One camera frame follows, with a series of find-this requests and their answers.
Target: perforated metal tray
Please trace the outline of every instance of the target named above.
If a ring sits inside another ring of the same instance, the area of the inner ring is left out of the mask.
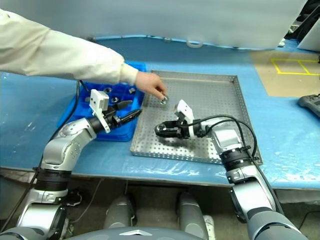
[[[235,75],[213,75],[171,71],[153,71],[167,86],[169,101],[161,105],[153,96],[146,95],[142,114],[131,144],[135,156],[220,164],[221,160],[210,138],[163,139],[154,128],[164,121],[176,120],[174,107],[183,99],[192,108],[196,119],[227,114],[251,126],[238,78]],[[243,127],[247,144],[253,147],[250,132]],[[259,148],[257,157],[262,163]]]

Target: table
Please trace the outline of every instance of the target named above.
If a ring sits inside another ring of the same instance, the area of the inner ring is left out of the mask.
[[[256,133],[264,165],[274,188],[320,189],[320,122],[297,105],[295,97],[268,96],[249,52],[151,38],[101,41],[128,61],[147,69],[237,75]],[[287,41],[283,51],[300,51]],[[1,80],[0,166],[30,170],[76,91],[76,82],[3,72]],[[132,156],[131,142],[93,141],[73,173],[172,183],[227,185],[222,165]]]

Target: floor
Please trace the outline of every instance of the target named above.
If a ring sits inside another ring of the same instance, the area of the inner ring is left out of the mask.
[[[80,188],[84,192],[82,204],[68,209],[68,217],[71,220],[77,219],[88,206],[98,182],[99,179],[97,178],[73,179],[71,181],[70,189]],[[137,226],[177,229],[176,198],[179,193],[189,191],[198,201],[203,214],[213,217],[216,240],[248,240],[247,227],[245,224],[240,223],[234,214],[228,188],[160,185],[131,181],[128,182],[126,188],[126,183],[125,180],[104,179],[90,208],[78,222],[74,223],[73,234],[80,235],[101,229],[108,206],[116,197],[121,196],[125,190],[131,193],[135,199]],[[304,203],[283,204],[282,207],[286,216],[297,227],[301,224],[307,212],[320,211],[320,206]],[[320,213],[311,213],[307,216],[301,231],[309,240],[320,239],[319,222]]]

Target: beige sleeve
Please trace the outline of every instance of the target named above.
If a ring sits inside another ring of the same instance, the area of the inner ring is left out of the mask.
[[[0,9],[0,71],[95,83],[135,83],[138,70],[110,48]]]

